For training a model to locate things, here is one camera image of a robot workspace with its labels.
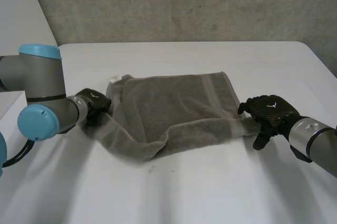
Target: light blue joint cover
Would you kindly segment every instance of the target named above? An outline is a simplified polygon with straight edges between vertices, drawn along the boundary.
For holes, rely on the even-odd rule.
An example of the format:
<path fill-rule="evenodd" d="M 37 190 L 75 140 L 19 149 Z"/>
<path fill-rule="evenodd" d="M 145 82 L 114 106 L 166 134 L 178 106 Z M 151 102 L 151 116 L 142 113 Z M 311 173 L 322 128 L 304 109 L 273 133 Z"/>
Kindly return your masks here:
<path fill-rule="evenodd" d="M 5 142 L 5 138 L 3 137 L 3 135 L 0 132 L 0 177 L 2 175 L 2 165 L 4 164 L 4 162 L 7 160 L 7 145 Z"/>
<path fill-rule="evenodd" d="M 56 114 L 40 104 L 26 106 L 17 118 L 20 132 L 32 141 L 43 141 L 56 135 L 60 122 Z"/>
<path fill-rule="evenodd" d="M 60 49 L 56 46 L 41 44 L 24 44 L 19 48 L 19 53 L 61 60 Z"/>

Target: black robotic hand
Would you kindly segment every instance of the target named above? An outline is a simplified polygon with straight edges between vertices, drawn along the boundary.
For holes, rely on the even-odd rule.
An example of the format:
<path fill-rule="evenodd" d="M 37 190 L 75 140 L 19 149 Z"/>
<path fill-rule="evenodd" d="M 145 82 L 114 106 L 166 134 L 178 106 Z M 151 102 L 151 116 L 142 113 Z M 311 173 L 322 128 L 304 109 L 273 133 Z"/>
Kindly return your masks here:
<path fill-rule="evenodd" d="M 253 144 L 256 150 L 263 149 L 270 137 L 277 134 L 282 134 L 288 139 L 290 129 L 288 130 L 287 120 L 291 120 L 294 116 L 300 117 L 299 112 L 291 104 L 276 95 L 247 99 L 245 103 L 240 104 L 237 112 L 250 113 L 255 121 L 261 124 L 261 131 Z"/>
<path fill-rule="evenodd" d="M 88 125 L 95 125 L 99 114 L 106 112 L 111 105 L 111 100 L 96 90 L 83 89 L 76 95 L 83 98 L 88 106 Z"/>

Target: table surface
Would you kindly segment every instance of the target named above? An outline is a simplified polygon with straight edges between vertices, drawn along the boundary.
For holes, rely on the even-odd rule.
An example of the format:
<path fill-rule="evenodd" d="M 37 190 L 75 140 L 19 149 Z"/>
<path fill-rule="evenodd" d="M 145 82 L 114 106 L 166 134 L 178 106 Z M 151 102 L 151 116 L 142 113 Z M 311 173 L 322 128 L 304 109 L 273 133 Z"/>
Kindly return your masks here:
<path fill-rule="evenodd" d="M 114 75 L 224 71 L 240 101 L 276 94 L 301 114 L 337 122 L 337 79 L 298 42 L 67 44 L 60 47 L 67 94 L 104 91 Z M 9 154 L 25 139 L 16 118 L 0 121 Z M 108 154 L 78 127 L 35 144 L 0 179 L 0 223 L 335 223 L 337 179 L 296 159 L 275 137 L 183 152 L 143 165 Z"/>

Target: robotic arm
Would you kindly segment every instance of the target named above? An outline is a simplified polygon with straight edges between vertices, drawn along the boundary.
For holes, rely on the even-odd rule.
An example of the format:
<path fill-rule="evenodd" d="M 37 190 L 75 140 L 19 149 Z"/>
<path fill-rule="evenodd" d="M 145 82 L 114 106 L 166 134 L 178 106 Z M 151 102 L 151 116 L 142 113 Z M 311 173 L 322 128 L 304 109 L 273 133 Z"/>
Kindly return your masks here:
<path fill-rule="evenodd" d="M 250 113 L 261 124 L 253 148 L 263 149 L 270 137 L 283 135 L 295 156 L 315 162 L 337 177 L 337 132 L 315 119 L 300 116 L 298 111 L 279 96 L 258 96 L 241 103 L 238 113 Z"/>
<path fill-rule="evenodd" d="M 27 106 L 19 114 L 17 125 L 32 141 L 68 132 L 85 118 L 94 119 L 111 104 L 110 99 L 90 89 L 67 97 L 60 50 L 49 45 L 26 44 L 19 48 L 19 55 L 0 57 L 0 92 L 5 91 L 25 91 Z"/>

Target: cloth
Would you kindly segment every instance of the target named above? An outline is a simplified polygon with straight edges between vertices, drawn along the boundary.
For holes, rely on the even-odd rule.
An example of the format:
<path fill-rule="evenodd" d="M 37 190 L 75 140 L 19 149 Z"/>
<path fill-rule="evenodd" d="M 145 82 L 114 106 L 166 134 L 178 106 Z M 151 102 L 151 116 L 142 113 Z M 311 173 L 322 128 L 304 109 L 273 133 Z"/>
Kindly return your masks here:
<path fill-rule="evenodd" d="M 237 114 L 239 100 L 223 72 L 203 75 L 129 75 L 109 84 L 112 100 L 83 130 L 112 154 L 138 162 L 258 134 L 258 123 Z"/>

